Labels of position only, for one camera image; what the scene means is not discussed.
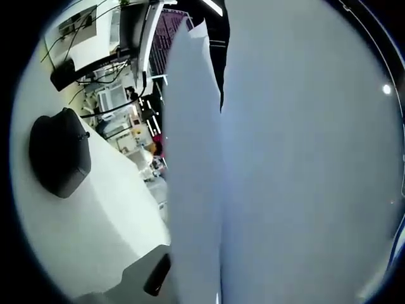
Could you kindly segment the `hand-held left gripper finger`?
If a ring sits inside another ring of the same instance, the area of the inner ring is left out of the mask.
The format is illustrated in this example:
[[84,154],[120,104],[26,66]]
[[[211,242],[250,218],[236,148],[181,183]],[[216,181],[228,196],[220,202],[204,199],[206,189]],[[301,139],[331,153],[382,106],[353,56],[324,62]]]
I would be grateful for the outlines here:
[[159,245],[128,266],[121,281],[100,293],[88,293],[79,303],[172,303],[173,280],[170,277],[170,247]]

